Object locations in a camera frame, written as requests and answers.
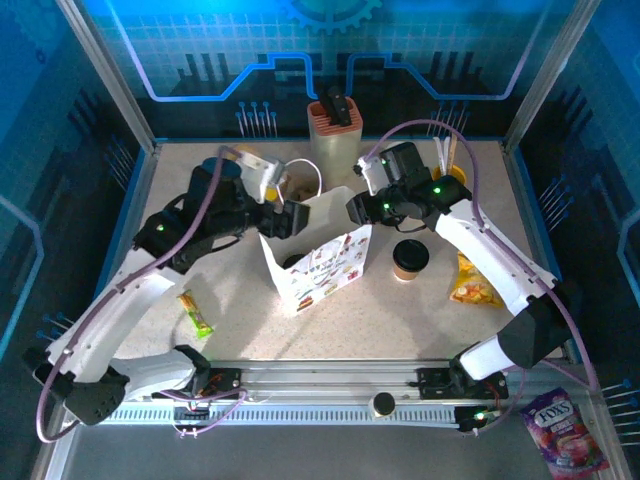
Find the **white paper carry bag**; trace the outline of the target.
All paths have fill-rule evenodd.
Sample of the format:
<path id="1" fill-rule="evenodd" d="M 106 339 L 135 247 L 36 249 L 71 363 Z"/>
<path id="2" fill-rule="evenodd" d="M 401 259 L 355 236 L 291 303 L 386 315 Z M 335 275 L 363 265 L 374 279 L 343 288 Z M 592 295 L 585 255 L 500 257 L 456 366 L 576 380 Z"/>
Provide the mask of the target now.
<path id="1" fill-rule="evenodd" d="M 355 193 L 335 187 L 303 202 L 310 207 L 307 226 L 285 240 L 260 237 L 264 258 L 285 310 L 297 314 L 363 275 L 372 227 L 353 223 L 346 209 Z M 305 254 L 289 269 L 283 262 Z"/>

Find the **brown cardboard cup carrier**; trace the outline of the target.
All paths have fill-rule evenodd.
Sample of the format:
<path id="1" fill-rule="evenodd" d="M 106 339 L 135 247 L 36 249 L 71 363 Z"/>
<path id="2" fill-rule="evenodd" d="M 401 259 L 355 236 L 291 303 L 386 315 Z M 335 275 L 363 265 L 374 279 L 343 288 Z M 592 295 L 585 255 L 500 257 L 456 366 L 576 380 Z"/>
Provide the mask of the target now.
<path id="1" fill-rule="evenodd" d="M 283 200 L 303 202 L 318 195 L 319 180 L 316 177 L 285 173 L 279 188 Z"/>

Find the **yellow utensil holder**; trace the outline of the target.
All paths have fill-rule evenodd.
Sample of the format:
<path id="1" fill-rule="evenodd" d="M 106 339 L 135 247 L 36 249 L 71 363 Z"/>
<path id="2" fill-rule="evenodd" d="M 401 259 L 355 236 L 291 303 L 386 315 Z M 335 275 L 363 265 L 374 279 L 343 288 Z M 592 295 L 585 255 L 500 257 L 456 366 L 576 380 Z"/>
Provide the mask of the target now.
<path id="1" fill-rule="evenodd" d="M 440 179 L 442 177 L 442 171 L 440 167 L 439 166 L 435 167 L 431 171 L 431 175 L 434 181 Z M 447 175 L 453 176 L 463 186 L 466 185 L 466 182 L 467 182 L 466 174 L 459 166 L 452 165 L 451 168 L 447 171 Z"/>

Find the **beige knife block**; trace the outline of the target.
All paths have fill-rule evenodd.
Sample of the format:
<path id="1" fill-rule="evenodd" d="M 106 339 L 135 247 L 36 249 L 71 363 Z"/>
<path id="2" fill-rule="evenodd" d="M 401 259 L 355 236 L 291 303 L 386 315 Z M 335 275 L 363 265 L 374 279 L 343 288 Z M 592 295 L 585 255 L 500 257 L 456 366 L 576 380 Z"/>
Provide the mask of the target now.
<path id="1" fill-rule="evenodd" d="M 345 97 L 352 121 L 346 127 L 332 125 L 319 101 L 307 106 L 311 160 L 319 168 L 327 189 L 342 185 L 353 173 L 359 157 L 363 119 L 354 101 Z"/>

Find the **yellow chips packet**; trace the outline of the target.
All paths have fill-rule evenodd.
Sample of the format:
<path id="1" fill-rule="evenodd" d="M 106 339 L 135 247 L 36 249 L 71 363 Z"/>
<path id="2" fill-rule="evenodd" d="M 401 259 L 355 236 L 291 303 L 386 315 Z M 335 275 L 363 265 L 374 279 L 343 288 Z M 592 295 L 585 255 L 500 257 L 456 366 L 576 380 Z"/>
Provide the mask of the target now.
<path id="1" fill-rule="evenodd" d="M 502 308 L 504 302 L 497 290 L 462 252 L 457 254 L 457 261 L 458 274 L 449 299 L 462 304 Z"/>

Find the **green snack bar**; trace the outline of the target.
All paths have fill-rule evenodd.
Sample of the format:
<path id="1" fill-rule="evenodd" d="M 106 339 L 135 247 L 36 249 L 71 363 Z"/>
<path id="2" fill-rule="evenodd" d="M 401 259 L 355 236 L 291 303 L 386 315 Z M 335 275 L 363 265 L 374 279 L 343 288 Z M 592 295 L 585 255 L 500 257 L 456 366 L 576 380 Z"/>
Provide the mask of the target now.
<path id="1" fill-rule="evenodd" d="M 214 329 L 202 316 L 202 313 L 195 302 L 192 292 L 190 290 L 186 290 L 178 296 L 178 299 L 181 302 L 187 316 L 191 319 L 196 329 L 197 337 L 202 339 L 211 335 L 214 332 Z"/>

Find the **black round knob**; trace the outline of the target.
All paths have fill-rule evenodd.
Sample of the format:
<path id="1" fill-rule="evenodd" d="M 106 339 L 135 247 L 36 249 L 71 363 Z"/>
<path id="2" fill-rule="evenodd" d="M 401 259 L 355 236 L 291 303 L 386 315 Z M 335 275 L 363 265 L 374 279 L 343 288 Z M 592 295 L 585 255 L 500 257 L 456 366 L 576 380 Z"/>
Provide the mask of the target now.
<path id="1" fill-rule="evenodd" d="M 389 392 L 376 393 L 368 402 L 368 408 L 373 418 L 384 418 L 396 410 L 396 401 Z"/>

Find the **purple candy bag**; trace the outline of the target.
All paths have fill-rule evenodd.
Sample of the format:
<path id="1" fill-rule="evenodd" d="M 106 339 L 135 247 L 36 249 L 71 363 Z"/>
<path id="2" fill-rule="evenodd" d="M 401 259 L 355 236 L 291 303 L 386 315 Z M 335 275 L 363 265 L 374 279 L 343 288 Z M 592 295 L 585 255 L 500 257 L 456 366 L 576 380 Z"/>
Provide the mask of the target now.
<path id="1" fill-rule="evenodd" d="M 610 467 L 565 389 L 537 396 L 519 414 L 553 480 L 578 480 Z"/>

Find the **aluminium frame base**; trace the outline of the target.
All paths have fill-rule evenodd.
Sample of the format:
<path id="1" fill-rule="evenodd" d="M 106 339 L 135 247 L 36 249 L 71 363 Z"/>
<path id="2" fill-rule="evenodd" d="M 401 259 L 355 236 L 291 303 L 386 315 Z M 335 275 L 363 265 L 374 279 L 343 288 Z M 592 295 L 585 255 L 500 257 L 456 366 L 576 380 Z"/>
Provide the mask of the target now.
<path id="1" fill-rule="evenodd" d="M 422 400 L 419 390 L 416 388 L 416 370 L 419 368 L 450 368 L 447 361 L 217 360 L 208 361 L 208 363 L 210 368 L 241 369 L 241 386 L 228 392 L 205 397 L 198 397 L 197 394 L 190 397 L 183 391 L 168 391 L 166 394 L 155 393 L 151 396 L 124 401 L 118 408 L 133 402 L 162 402 L 183 406 L 180 402 L 174 401 L 172 396 L 196 398 L 207 401 L 210 406 L 225 404 L 229 405 L 233 411 L 246 403 L 311 406 L 361 405 L 368 407 L 369 400 L 376 393 L 389 392 L 395 398 L 396 407 L 400 405 L 438 405 L 456 408 L 457 406 L 484 405 L 506 411 L 513 409 L 520 401 L 528 401 L 533 396 L 558 384 L 561 380 L 561 365 L 557 363 L 547 363 L 524 373 L 511 367 L 498 372 L 502 373 L 506 379 L 509 390 L 507 399 Z M 80 426 L 87 426 L 75 422 L 73 416 L 64 409 L 62 404 L 55 407 L 54 423 L 56 426 L 67 428 L 70 432 L 75 432 Z M 176 428 L 182 434 L 197 436 L 206 427 Z"/>

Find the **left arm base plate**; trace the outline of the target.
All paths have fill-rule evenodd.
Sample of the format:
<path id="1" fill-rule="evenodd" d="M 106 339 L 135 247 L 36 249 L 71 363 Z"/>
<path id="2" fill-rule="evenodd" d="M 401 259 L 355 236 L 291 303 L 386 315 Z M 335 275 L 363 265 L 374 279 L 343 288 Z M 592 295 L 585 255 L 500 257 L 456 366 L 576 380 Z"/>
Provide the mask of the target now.
<path id="1" fill-rule="evenodd" d="M 197 390 L 198 397 L 213 396 L 241 386 L 242 370 L 238 368 L 210 368 L 204 385 Z"/>

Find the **left aluminium frame post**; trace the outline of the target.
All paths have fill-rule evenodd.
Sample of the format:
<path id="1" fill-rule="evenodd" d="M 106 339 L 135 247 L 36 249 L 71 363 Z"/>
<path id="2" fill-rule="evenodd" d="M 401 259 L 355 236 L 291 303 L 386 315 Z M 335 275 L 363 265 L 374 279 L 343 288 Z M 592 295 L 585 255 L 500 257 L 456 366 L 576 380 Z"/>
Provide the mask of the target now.
<path id="1" fill-rule="evenodd" d="M 81 0 L 55 0 L 141 148 L 147 154 L 157 142 L 116 61 Z"/>

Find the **aluminium frame post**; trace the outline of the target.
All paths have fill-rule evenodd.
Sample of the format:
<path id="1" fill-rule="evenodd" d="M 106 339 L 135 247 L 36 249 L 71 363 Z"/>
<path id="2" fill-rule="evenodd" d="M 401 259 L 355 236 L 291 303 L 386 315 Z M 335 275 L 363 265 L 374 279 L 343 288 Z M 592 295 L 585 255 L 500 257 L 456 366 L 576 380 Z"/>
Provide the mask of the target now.
<path id="1" fill-rule="evenodd" d="M 55 0 L 141 148 L 147 154 L 157 142 L 116 61 L 81 0 Z"/>
<path id="2" fill-rule="evenodd" d="M 576 0 L 525 95 L 504 140 L 512 154 L 524 138 L 602 0 Z"/>

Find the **right aluminium frame post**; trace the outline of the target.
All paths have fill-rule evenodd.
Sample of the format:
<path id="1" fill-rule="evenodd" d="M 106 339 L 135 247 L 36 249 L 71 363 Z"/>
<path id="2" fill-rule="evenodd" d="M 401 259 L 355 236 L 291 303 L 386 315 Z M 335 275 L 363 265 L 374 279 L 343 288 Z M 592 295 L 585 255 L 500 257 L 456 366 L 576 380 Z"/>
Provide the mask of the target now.
<path id="1" fill-rule="evenodd" d="M 524 138 L 602 0 L 576 0 L 525 95 L 504 140 L 512 154 Z"/>

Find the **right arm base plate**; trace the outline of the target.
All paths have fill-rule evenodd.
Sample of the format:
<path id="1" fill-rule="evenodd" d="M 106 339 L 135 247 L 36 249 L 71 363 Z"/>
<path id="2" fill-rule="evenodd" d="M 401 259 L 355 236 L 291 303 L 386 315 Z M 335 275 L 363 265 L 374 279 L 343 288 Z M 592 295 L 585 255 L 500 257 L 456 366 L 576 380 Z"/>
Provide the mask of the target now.
<path id="1" fill-rule="evenodd" d="M 422 400 L 503 400 L 509 397 L 502 373 L 494 373 L 483 380 L 473 380 L 454 368 L 419 368 L 416 374 L 416 388 Z"/>

